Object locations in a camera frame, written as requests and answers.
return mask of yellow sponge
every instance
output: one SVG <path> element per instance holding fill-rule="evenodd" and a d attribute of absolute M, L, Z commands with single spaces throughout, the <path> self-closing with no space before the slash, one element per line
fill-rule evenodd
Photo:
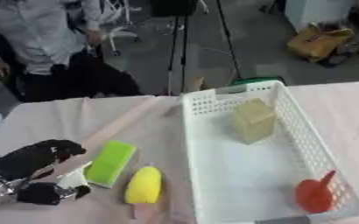
<path fill-rule="evenodd" d="M 125 202 L 129 204 L 155 203 L 162 186 L 162 174 L 153 166 L 138 170 L 130 180 L 125 192 Z"/>

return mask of green sponge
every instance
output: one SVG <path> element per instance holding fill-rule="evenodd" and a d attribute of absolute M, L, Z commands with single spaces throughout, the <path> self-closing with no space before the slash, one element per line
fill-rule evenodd
<path fill-rule="evenodd" d="M 87 170 L 87 181 L 111 188 L 135 151 L 135 146 L 126 143 L 107 142 Z"/>

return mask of black pants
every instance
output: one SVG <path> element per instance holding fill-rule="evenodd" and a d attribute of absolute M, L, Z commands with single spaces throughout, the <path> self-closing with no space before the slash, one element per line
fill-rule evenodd
<path fill-rule="evenodd" d="M 69 67 L 52 67 L 51 75 L 27 74 L 25 100 L 46 102 L 77 97 L 104 95 L 140 95 L 136 82 L 127 73 L 120 72 L 84 52 L 71 57 Z"/>

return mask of red funnel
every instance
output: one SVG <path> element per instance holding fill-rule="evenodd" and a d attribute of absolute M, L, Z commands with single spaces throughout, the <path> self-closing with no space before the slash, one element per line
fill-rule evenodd
<path fill-rule="evenodd" d="M 298 205 L 311 214 L 320 214 L 329 210 L 333 202 L 333 194 L 328 184 L 336 171 L 329 172 L 320 181 L 306 179 L 295 188 L 295 200 Z"/>

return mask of beige cube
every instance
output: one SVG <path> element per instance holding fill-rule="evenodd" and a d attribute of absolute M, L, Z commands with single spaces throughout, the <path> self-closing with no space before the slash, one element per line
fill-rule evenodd
<path fill-rule="evenodd" d="M 234 125 L 245 143 L 252 144 L 272 134 L 275 112 L 260 99 L 238 105 L 234 113 Z"/>

